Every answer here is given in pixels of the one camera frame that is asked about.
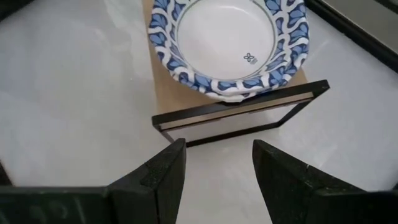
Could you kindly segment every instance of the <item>black border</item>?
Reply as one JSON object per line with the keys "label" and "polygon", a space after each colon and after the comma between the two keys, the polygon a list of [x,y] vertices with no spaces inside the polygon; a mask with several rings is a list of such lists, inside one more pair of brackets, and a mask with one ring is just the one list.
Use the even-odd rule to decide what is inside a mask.
{"label": "black border", "polygon": [[34,0],[0,0],[0,22]]}
{"label": "black border", "polygon": [[394,13],[398,14],[398,5],[391,2],[391,0],[375,0],[376,2],[382,4],[384,7],[390,9]]}
{"label": "black border", "polygon": [[[174,139],[168,134],[168,131],[171,131],[173,129],[182,129],[187,126],[194,126],[194,125],[198,125],[198,124],[202,124],[202,123],[208,123],[210,121],[217,121],[221,118],[235,116],[238,114],[250,113],[250,112],[259,111],[259,110],[269,110],[269,109],[273,109],[278,106],[297,104],[281,120],[276,121],[274,123],[263,124],[263,125],[259,125],[259,126],[253,127],[253,128],[242,129],[239,131],[233,131],[230,133],[219,134],[216,136],[211,136],[211,137],[197,139],[194,141],[187,142],[187,147],[199,146],[202,144],[220,141],[220,140],[224,140],[224,139],[228,139],[228,138],[234,138],[234,137],[242,136],[245,134],[256,133],[258,131],[264,131],[264,130],[268,130],[268,129],[278,128],[278,127],[282,126],[284,123],[286,123],[290,118],[293,118],[293,116],[295,116],[298,112],[300,112],[302,109],[304,109],[309,103],[311,103],[313,100],[318,98],[321,94],[326,92],[329,88],[330,88],[330,86],[329,86],[329,83],[327,80],[306,83],[303,85],[292,86],[289,88],[283,88],[283,89],[278,89],[278,90],[270,91],[267,93],[263,93],[263,94],[255,96],[253,98],[244,100],[240,103],[219,102],[219,103],[212,103],[209,105],[197,106],[197,107],[189,108],[189,109],[185,109],[185,110],[179,110],[179,111],[174,111],[174,112],[170,112],[170,113],[155,115],[152,117],[152,125],[156,130],[158,130],[158,132],[161,135],[163,135],[164,138],[166,138],[170,142],[174,142]],[[216,118],[216,119],[209,119],[206,121],[184,124],[184,125],[172,127],[172,128],[165,128],[165,129],[162,128],[162,124],[172,122],[172,121],[179,121],[179,120],[186,119],[186,118],[193,118],[196,116],[212,114],[212,113],[216,113],[216,112],[220,112],[220,111],[228,111],[228,110],[240,108],[243,106],[255,105],[258,103],[264,103],[264,102],[272,101],[272,100],[279,100],[279,99],[283,99],[283,98],[286,98],[289,96],[297,96],[297,95],[301,95],[303,93],[312,93],[313,96],[303,99],[303,100],[291,101],[291,102],[287,102],[287,103],[280,103],[278,105],[265,106],[263,108],[256,108],[254,110],[243,111],[243,112],[236,113],[236,114],[224,115],[224,116]]]}
{"label": "black border", "polygon": [[384,44],[380,43],[380,41],[338,14],[322,2],[322,0],[305,0],[305,4],[311,11],[318,14],[318,16],[330,23],[340,32],[344,33],[364,50],[379,59],[380,62],[398,73],[398,54],[390,48],[386,47]]}

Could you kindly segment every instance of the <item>black frame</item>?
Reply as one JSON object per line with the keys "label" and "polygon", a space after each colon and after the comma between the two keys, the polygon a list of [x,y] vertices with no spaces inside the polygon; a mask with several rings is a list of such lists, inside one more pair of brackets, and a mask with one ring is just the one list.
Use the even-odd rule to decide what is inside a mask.
{"label": "black frame", "polygon": [[394,13],[398,14],[398,4],[392,3],[391,0],[376,0],[376,1],[382,4],[384,7],[390,9]]}
{"label": "black frame", "polygon": [[108,186],[13,187],[6,182],[0,186],[0,223],[175,223],[186,160],[185,140],[178,139]]}
{"label": "black frame", "polygon": [[311,11],[398,73],[398,54],[340,15],[322,0],[304,0],[304,2]]}
{"label": "black frame", "polygon": [[398,223],[398,190],[365,192],[261,140],[252,159],[273,224]]}
{"label": "black frame", "polygon": [[25,7],[33,0],[0,0],[0,21]]}
{"label": "black frame", "polygon": [[[239,131],[233,131],[230,133],[219,134],[216,136],[207,137],[207,138],[203,138],[203,139],[197,139],[194,141],[187,142],[187,147],[199,146],[202,144],[220,141],[220,140],[233,138],[233,137],[237,137],[237,136],[242,136],[245,134],[251,134],[251,133],[258,132],[258,131],[264,131],[264,130],[268,130],[268,129],[272,129],[272,128],[278,128],[278,127],[282,126],[284,123],[286,123],[290,118],[292,118],[298,112],[300,112],[302,109],[304,109],[313,100],[315,100],[320,95],[322,95],[322,93],[326,92],[329,88],[330,88],[330,86],[329,86],[329,83],[327,80],[306,83],[303,85],[297,85],[297,86],[292,86],[289,88],[283,88],[283,89],[263,93],[263,94],[255,96],[253,98],[244,100],[240,103],[218,102],[218,103],[213,103],[213,104],[209,104],[209,105],[197,106],[194,108],[189,108],[189,109],[155,115],[152,117],[152,125],[168,141],[174,142],[174,139],[167,133],[167,131],[182,129],[182,128],[186,128],[187,126],[194,126],[194,125],[198,125],[198,124],[208,123],[209,121],[217,121],[222,118],[236,116],[236,115],[243,114],[243,113],[252,113],[252,112],[261,111],[261,110],[269,110],[269,109],[280,107],[280,106],[297,104],[281,120],[279,120],[275,123],[264,124],[264,125],[256,126],[253,128],[242,129]],[[283,98],[290,97],[290,96],[301,95],[304,93],[312,93],[313,96],[310,98],[299,100],[299,101],[291,101],[288,103],[281,103],[279,105],[266,106],[263,108],[248,110],[248,111],[236,113],[236,114],[229,114],[226,116],[217,117],[217,118],[209,119],[206,121],[184,124],[184,125],[176,126],[176,127],[172,127],[172,128],[163,129],[161,127],[162,124],[173,122],[173,121],[179,121],[182,119],[193,118],[196,116],[202,116],[202,115],[212,114],[212,113],[221,112],[221,111],[228,111],[228,110],[240,108],[243,106],[250,106],[250,105],[255,105],[258,103],[265,103],[268,101],[279,100],[279,99],[283,99]]]}

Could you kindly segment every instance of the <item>rectangular frame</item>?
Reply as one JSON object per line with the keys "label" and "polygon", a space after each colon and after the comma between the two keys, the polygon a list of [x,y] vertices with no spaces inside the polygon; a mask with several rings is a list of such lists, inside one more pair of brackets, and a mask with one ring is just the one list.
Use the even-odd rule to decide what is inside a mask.
{"label": "rectangular frame", "polygon": [[[329,83],[327,80],[306,83],[303,85],[297,85],[297,86],[292,86],[289,88],[283,88],[283,89],[263,93],[263,94],[255,96],[253,98],[250,98],[248,100],[244,100],[240,103],[218,102],[218,103],[212,103],[209,105],[197,106],[197,107],[188,108],[188,109],[184,109],[184,110],[178,110],[178,111],[173,111],[173,112],[169,112],[169,113],[155,115],[152,117],[152,125],[168,141],[174,142],[174,139],[168,134],[168,131],[182,129],[182,128],[186,128],[189,126],[208,123],[208,122],[212,122],[212,121],[217,121],[222,118],[236,116],[239,114],[252,113],[252,112],[261,111],[261,110],[270,110],[275,107],[297,104],[281,120],[279,120],[275,123],[264,124],[264,125],[256,126],[253,128],[242,129],[239,131],[233,131],[230,133],[219,134],[216,136],[211,136],[211,137],[197,139],[197,140],[187,142],[187,147],[199,146],[202,144],[220,141],[220,140],[233,138],[233,137],[238,137],[238,136],[242,136],[245,134],[251,134],[251,133],[258,132],[258,131],[264,131],[264,130],[268,130],[268,129],[272,129],[272,128],[278,128],[278,127],[282,126],[284,123],[286,123],[290,118],[292,118],[298,112],[300,112],[302,109],[304,109],[313,100],[315,100],[320,95],[322,95],[324,92],[326,92],[329,88],[330,88],[330,86],[329,86]],[[265,103],[265,102],[269,102],[269,101],[273,101],[273,100],[281,100],[286,97],[297,96],[297,95],[301,95],[301,94],[305,94],[305,93],[312,93],[313,96],[303,99],[303,100],[290,101],[287,103],[281,103],[281,104],[272,105],[272,106],[265,106],[262,108],[256,108],[254,110],[247,110],[247,111],[239,112],[236,114],[229,114],[226,116],[217,117],[214,119],[208,119],[208,120],[194,122],[194,123],[190,123],[190,124],[183,124],[183,125],[172,127],[172,128],[162,128],[162,124],[173,122],[173,121],[180,121],[183,119],[194,118],[194,117],[203,116],[206,114],[213,114],[213,113],[217,113],[217,112],[233,110],[236,108],[256,105],[259,103]]]}

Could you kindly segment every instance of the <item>white table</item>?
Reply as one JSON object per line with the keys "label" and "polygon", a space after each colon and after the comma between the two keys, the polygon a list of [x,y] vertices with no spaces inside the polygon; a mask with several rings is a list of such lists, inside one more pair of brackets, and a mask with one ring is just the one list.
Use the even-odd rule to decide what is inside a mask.
{"label": "white table", "polygon": [[[365,190],[398,182],[398,75],[308,16],[304,70],[332,89],[280,129],[190,148],[179,223],[269,218],[253,139]],[[36,0],[0,23],[0,68],[0,158],[17,185],[108,184],[168,144],[150,125],[155,96],[141,0]],[[277,114],[188,134],[232,131],[264,116]]]}

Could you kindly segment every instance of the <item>bowl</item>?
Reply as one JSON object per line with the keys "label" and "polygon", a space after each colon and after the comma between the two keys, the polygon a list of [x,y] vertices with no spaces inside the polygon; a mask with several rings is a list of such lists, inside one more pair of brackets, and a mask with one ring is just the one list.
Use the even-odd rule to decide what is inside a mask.
{"label": "bowl", "polygon": [[240,102],[289,82],[308,30],[303,0],[155,0],[149,39],[174,80]]}

